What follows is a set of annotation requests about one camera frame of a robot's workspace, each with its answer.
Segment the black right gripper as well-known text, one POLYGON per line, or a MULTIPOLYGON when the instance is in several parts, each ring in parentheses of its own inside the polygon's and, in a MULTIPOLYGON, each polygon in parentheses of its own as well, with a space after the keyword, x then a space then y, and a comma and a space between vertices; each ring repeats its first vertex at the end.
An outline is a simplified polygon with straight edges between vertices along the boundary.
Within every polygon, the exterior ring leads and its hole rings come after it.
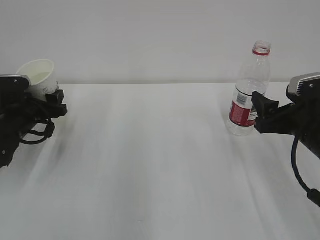
POLYGON ((251 102, 258 114, 255 129, 261 134, 280 134, 302 137, 320 135, 320 102, 290 103, 279 107, 279 102, 254 91, 251 102))

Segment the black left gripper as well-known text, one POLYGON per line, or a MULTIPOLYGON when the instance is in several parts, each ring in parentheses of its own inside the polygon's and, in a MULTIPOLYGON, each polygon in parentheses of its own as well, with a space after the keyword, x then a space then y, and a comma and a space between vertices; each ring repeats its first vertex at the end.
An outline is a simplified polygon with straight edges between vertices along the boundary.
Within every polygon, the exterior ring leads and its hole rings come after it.
POLYGON ((36 99, 22 87, 0 87, 0 139, 23 140, 26 135, 47 140, 52 137, 53 119, 68 113, 62 89, 36 99))

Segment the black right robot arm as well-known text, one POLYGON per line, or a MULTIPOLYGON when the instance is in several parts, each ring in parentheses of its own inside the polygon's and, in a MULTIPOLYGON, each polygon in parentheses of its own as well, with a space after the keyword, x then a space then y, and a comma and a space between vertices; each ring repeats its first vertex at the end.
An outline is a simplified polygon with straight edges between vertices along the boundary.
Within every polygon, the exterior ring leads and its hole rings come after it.
POLYGON ((261 134, 301 135, 299 141, 315 156, 320 156, 320 100, 286 93, 292 103, 279 102, 252 93, 252 104, 258 114, 255 129, 261 134))

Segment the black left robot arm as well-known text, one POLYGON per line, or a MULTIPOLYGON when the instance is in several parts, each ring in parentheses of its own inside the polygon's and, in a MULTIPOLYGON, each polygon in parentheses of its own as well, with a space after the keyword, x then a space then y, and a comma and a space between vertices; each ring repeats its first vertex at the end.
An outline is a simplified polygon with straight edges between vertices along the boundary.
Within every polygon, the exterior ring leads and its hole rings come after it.
POLYGON ((1 167, 10 165, 20 144, 38 145, 51 138, 55 131, 53 119, 68 113, 62 89, 44 98, 36 99, 24 91, 0 95, 1 167))

